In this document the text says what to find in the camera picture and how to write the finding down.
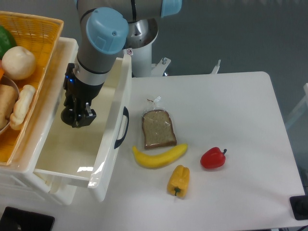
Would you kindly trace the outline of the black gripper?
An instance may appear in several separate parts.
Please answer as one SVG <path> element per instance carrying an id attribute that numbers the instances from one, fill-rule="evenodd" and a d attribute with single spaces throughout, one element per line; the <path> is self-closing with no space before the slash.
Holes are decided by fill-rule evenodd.
<path id="1" fill-rule="evenodd" d="M 102 84 L 89 85 L 77 78 L 74 63 L 67 65 L 63 89 L 65 90 L 64 110 L 73 111 L 73 128 L 89 126 L 96 118 L 96 112 L 91 109 L 92 100 L 99 94 Z"/>

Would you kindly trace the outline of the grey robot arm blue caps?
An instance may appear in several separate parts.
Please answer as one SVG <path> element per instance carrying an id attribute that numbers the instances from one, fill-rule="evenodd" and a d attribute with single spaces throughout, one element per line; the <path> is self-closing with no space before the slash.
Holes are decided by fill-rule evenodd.
<path id="1" fill-rule="evenodd" d="M 67 66 L 62 121 L 80 128 L 96 117 L 92 100 L 99 94 L 116 58 L 131 56 L 134 77 L 153 71 L 152 43 L 156 18 L 177 14 L 180 0 L 78 0 L 82 42 L 74 63 Z"/>

